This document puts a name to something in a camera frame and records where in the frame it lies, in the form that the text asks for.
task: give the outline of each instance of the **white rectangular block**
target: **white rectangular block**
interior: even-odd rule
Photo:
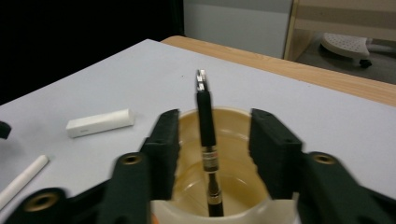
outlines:
[[[134,114],[130,109],[69,120],[66,126],[69,137],[79,137],[134,125]]]

